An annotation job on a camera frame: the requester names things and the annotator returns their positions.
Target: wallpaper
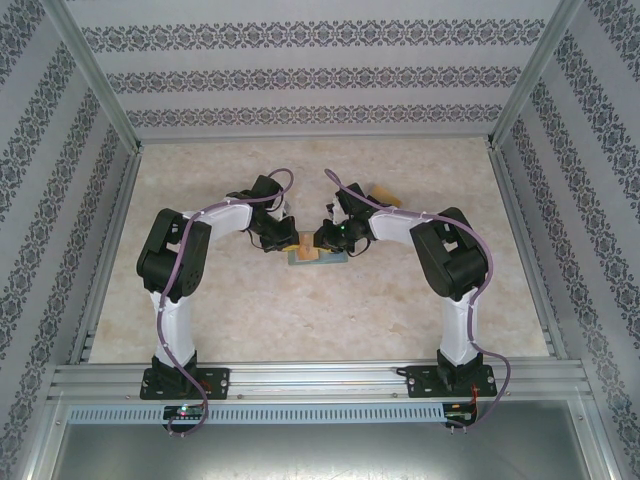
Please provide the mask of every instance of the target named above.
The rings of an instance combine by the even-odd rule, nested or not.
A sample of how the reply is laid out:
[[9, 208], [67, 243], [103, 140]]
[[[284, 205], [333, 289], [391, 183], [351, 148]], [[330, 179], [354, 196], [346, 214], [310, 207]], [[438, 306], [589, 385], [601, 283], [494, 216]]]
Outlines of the wallpaper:
[[490, 133], [558, 0], [75, 0], [143, 141]]
[[639, 13], [625, 0], [585, 2], [501, 145], [623, 478], [640, 478]]
[[0, 4], [0, 479], [68, 360], [129, 154], [40, 3]]

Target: wooden block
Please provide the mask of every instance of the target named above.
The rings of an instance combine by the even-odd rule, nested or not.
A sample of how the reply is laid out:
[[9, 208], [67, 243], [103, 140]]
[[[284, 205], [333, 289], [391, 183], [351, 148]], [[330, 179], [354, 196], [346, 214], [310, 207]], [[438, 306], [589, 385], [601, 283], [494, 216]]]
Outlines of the wooden block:
[[313, 233], [300, 233], [300, 248], [298, 248], [298, 260], [310, 262], [320, 258], [320, 252], [313, 246]]
[[394, 207], [400, 208], [402, 206], [402, 200], [397, 197], [394, 197], [393, 194], [384, 187], [380, 185], [375, 185], [371, 192], [369, 193], [373, 198], [378, 200], [380, 203], [386, 203], [388, 205], [393, 205]]

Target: perforated metal strip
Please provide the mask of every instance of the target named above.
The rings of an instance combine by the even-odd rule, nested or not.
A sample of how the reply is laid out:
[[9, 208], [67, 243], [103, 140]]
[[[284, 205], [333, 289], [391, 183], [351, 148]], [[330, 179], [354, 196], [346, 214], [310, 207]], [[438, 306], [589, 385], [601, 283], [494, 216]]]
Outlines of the perforated metal strip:
[[[83, 405], [73, 407], [69, 424], [126, 425], [160, 424], [164, 407]], [[336, 424], [444, 422], [441, 403], [374, 405], [212, 405], [208, 424]], [[177, 420], [177, 424], [196, 423]]]

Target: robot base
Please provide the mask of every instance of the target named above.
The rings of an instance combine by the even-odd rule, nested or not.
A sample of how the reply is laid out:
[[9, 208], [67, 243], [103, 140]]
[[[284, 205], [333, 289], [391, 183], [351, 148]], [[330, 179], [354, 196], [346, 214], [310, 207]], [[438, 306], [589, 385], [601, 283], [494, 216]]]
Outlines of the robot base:
[[438, 365], [415, 365], [398, 368], [406, 377], [410, 398], [470, 397], [475, 387], [478, 397], [498, 394], [493, 369], [482, 364], [482, 354], [466, 365], [451, 364], [438, 350]]
[[[184, 369], [202, 385], [209, 400], [226, 400], [229, 392], [228, 368], [198, 368], [197, 353]], [[169, 367], [154, 355], [151, 368], [144, 371], [140, 387], [142, 400], [197, 400], [198, 390], [175, 367]]]

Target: marble floor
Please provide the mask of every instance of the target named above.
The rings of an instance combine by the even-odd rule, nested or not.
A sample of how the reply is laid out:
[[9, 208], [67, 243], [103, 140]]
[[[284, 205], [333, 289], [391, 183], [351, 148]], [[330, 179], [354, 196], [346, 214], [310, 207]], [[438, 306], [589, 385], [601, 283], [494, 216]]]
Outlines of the marble floor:
[[[196, 210], [282, 166], [296, 175], [287, 200], [299, 231], [327, 216], [336, 187], [326, 167], [365, 192], [387, 188], [404, 208], [459, 207], [496, 263], [479, 342], [508, 356], [548, 355], [483, 140], [339, 139], [146, 147], [90, 362], [153, 355], [155, 319], [135, 264], [156, 213]], [[393, 360], [435, 358], [442, 321], [409, 246], [375, 242], [348, 263], [292, 267], [285, 253], [265, 254], [237, 232], [209, 250], [192, 330], [200, 361]]]

